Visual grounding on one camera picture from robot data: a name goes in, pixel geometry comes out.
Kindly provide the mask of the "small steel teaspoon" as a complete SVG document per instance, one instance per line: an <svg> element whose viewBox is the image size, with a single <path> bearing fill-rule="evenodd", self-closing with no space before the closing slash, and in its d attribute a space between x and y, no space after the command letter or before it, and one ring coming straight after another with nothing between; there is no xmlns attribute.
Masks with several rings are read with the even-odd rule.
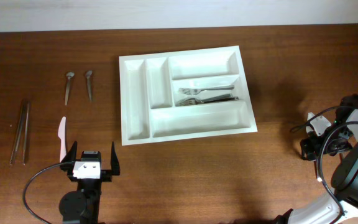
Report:
<svg viewBox="0 0 358 224"><path fill-rule="evenodd" d="M86 77L86 86L87 86L87 91L88 91L88 97L89 100L92 101L93 100L93 96L92 96L92 87L91 87L91 76L93 74L92 70L88 70L85 73L85 77Z"/></svg>
<svg viewBox="0 0 358 224"><path fill-rule="evenodd" d="M68 104L68 99L70 95L70 88L71 88L71 79L75 76L73 72L68 72L66 74L67 82L65 87L65 106Z"/></svg>

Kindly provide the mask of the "black handled fork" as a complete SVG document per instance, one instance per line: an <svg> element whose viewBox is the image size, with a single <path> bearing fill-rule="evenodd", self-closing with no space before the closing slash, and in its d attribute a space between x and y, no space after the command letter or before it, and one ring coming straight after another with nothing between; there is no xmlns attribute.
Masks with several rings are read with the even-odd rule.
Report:
<svg viewBox="0 0 358 224"><path fill-rule="evenodd" d="M206 104L206 103L215 103L215 102L222 102L222 101L232 101L232 100L238 100L238 96L233 96L232 94L225 94L225 95L219 95L212 98L186 98L177 103L178 106L191 106L191 105L200 105L200 104Z"/></svg>

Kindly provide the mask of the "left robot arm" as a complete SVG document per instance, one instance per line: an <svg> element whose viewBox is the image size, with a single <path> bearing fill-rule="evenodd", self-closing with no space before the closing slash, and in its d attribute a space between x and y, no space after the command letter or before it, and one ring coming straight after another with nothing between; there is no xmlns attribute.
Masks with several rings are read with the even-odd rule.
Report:
<svg viewBox="0 0 358 224"><path fill-rule="evenodd" d="M62 197L59 211L63 223L97 223L102 183L111 182L113 176L121 174L115 145L111 146L110 169L102 168L99 151L84 151L79 159L76 152L77 142L74 142L61 159L60 169L67 173L71 182L77 183L77 189Z"/></svg>

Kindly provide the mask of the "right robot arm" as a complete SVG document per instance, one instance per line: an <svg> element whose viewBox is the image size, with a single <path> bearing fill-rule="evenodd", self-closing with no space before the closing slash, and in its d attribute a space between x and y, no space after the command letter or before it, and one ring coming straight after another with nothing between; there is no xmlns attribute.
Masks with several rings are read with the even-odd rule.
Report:
<svg viewBox="0 0 358 224"><path fill-rule="evenodd" d="M322 112L309 113L304 124L290 130L306 130L301 157L314 162L326 193L303 208L277 216L274 224L341 223L358 217L358 95L345 96L332 110L336 114L332 123Z"/></svg>

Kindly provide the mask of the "steel fork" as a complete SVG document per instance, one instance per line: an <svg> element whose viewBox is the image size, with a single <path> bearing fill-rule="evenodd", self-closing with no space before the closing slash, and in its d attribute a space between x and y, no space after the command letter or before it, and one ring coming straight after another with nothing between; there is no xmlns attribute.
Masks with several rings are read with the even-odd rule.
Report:
<svg viewBox="0 0 358 224"><path fill-rule="evenodd" d="M179 88L178 91L184 95L198 95L202 91L233 90L234 85L217 86L209 88Z"/></svg>

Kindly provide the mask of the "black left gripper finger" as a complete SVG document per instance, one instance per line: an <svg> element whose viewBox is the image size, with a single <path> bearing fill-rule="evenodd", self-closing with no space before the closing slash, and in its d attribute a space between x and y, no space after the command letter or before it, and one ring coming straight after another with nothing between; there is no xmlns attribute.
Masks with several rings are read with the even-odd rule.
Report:
<svg viewBox="0 0 358 224"><path fill-rule="evenodd" d="M77 141L75 141L70 150L67 152L66 156L61 160L61 170L73 170L76 162L77 144Z"/></svg>
<svg viewBox="0 0 358 224"><path fill-rule="evenodd" d="M120 175L120 164L119 164L119 159L117 158L114 142L112 142L112 145L111 145L110 164L111 164L111 175L119 176Z"/></svg>

